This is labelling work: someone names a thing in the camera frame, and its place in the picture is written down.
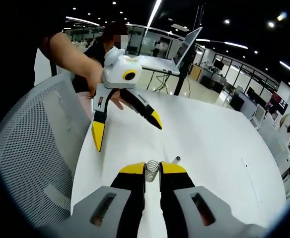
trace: metal spring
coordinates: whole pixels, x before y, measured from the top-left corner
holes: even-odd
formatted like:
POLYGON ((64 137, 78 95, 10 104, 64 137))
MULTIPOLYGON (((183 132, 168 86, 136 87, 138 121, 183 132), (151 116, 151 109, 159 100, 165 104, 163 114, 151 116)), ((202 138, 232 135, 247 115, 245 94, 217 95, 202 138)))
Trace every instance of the metal spring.
POLYGON ((146 181, 153 182, 158 171, 159 171, 159 163, 154 160, 148 161, 146 164, 146 170, 145 170, 146 181))

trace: computer monitor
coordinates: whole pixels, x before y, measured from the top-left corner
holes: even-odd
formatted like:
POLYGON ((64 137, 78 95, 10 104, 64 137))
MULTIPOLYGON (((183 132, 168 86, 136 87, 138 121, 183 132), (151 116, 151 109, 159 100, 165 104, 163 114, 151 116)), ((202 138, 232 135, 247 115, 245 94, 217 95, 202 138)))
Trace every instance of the computer monitor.
POLYGON ((186 53, 189 51, 191 45, 196 40, 201 29, 202 29, 202 26, 199 27, 198 29, 194 30, 193 32, 187 34, 187 36, 185 37, 183 43, 181 44, 181 46, 179 47, 178 51, 176 52, 175 56, 172 59, 176 65, 176 67, 179 67, 181 61, 185 57, 186 53))
POLYGON ((288 108, 288 103, 276 92, 273 93, 270 103, 283 115, 288 108))
POLYGON ((223 64, 221 61, 219 61, 219 60, 217 60, 217 59, 215 60, 215 62, 214 62, 214 67, 216 67, 216 68, 222 70, 223 66, 224 66, 224 64, 223 64))
POLYGON ((254 95, 254 89, 253 88, 251 88, 251 87, 249 87, 249 89, 248 89, 248 91, 246 92, 246 94, 249 96, 249 98, 251 99, 251 100, 253 100, 253 95, 254 95))

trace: gray office chair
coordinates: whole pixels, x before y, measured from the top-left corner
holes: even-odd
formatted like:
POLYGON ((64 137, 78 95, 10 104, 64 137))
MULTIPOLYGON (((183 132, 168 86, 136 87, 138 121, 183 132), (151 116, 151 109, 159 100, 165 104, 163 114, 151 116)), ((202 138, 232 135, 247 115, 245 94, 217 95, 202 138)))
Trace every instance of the gray office chair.
POLYGON ((34 87, 0 124, 0 173, 34 226, 70 216, 73 177, 90 120, 68 76, 34 87))
POLYGON ((264 116, 265 110, 258 104, 255 110, 255 114, 250 119, 251 124, 254 126, 256 130, 260 128, 264 116))

